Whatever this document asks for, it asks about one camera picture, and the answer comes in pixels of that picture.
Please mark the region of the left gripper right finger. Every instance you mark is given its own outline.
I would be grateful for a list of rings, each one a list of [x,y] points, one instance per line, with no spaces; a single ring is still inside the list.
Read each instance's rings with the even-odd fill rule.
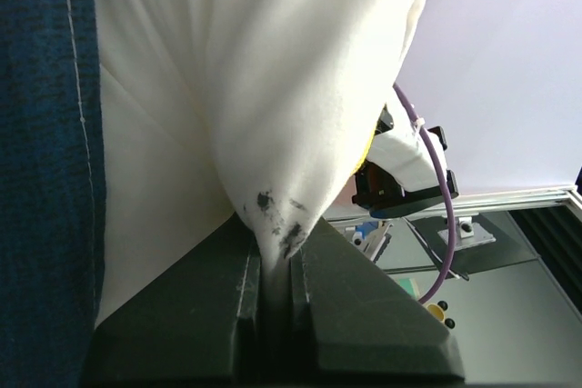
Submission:
[[[336,229],[316,228],[290,267],[294,380],[464,380],[449,330]]]

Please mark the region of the dark blue pillowcase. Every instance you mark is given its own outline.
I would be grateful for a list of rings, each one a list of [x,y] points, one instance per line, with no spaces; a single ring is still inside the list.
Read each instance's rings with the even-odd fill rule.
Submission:
[[[75,387],[105,273],[95,0],[1,0],[1,384]]]

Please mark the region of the white pillow yellow edge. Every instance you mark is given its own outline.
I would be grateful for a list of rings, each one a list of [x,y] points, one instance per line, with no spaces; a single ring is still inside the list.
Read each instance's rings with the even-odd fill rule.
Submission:
[[[106,318],[231,214],[268,308],[369,147],[426,0],[95,0]]]

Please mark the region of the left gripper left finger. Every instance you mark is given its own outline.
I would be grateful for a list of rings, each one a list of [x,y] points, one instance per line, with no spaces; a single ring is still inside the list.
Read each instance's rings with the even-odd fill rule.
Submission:
[[[260,275],[233,215],[99,324],[82,381],[257,381]]]

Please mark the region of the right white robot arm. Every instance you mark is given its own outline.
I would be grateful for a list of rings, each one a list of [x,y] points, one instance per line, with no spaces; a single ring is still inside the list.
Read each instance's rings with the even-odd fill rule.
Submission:
[[[352,203],[386,220],[424,211],[444,202],[431,156],[421,137],[394,125],[384,109],[365,161],[355,174]]]

